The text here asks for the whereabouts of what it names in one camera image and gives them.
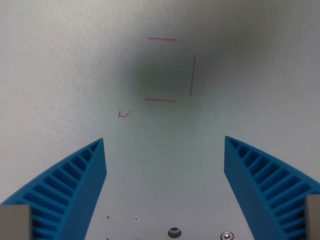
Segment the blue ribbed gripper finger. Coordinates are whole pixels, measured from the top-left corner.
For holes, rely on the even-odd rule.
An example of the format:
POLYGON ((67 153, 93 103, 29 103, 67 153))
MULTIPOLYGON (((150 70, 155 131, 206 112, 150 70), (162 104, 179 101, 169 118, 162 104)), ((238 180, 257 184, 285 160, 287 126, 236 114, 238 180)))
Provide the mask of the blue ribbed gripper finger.
POLYGON ((224 174, 256 240, 305 240, 305 202, 320 184, 282 160, 230 136, 224 174))
POLYGON ((106 176, 100 138, 49 167, 2 204, 30 206, 33 240, 83 240, 106 176))

